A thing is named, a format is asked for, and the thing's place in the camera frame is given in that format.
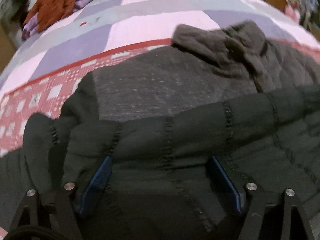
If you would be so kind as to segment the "pink purple patchwork bedsheet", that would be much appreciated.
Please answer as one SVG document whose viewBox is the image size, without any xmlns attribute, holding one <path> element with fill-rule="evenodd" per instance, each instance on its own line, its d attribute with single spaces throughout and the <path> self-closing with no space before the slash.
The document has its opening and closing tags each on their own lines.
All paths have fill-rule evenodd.
<svg viewBox="0 0 320 240">
<path fill-rule="evenodd" d="M 1 75 L 1 93 L 104 51 L 254 21 L 266 36 L 319 48 L 316 38 L 262 0 L 94 0 L 24 42 Z"/>
</svg>

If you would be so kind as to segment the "pile of colourful clutter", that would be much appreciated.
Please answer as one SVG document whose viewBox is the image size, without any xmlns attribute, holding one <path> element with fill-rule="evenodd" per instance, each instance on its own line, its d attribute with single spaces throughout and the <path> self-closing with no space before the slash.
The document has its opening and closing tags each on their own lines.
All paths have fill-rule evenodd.
<svg viewBox="0 0 320 240">
<path fill-rule="evenodd" d="M 319 0 L 286 0 L 285 14 L 306 30 L 319 30 Z"/>
</svg>

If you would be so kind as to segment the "black and grey quilted jacket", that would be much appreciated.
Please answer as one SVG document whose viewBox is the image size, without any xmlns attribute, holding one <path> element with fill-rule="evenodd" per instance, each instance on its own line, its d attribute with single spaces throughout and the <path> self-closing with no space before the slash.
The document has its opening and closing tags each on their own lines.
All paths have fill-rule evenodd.
<svg viewBox="0 0 320 240">
<path fill-rule="evenodd" d="M 112 174 L 82 239 L 217 239 L 226 212 L 211 157 L 266 191 L 291 188 L 319 239 L 319 63 L 252 21 L 179 25 L 172 44 L 81 79 L 53 120 L 60 143 L 23 145 L 38 193 Z"/>
</svg>

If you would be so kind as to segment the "red white checkered blanket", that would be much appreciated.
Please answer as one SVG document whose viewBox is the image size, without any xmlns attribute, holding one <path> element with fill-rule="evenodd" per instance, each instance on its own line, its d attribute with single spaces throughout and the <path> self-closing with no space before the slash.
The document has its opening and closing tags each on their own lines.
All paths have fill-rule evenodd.
<svg viewBox="0 0 320 240">
<path fill-rule="evenodd" d="M 29 143 L 28 136 L 49 146 L 58 145 L 58 127 L 53 120 L 87 73 L 170 43 L 165 38 L 111 49 L 53 70 L 5 95 L 1 101 L 1 239 L 23 196 L 35 187 L 22 150 Z"/>
</svg>

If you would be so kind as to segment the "orange red garment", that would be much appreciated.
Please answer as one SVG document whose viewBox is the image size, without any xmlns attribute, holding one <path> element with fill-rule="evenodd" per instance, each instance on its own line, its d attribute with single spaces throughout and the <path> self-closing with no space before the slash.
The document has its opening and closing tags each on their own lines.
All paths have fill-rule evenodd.
<svg viewBox="0 0 320 240">
<path fill-rule="evenodd" d="M 76 0 L 37 0 L 28 12 L 24 31 L 35 28 L 40 33 L 73 13 Z"/>
</svg>

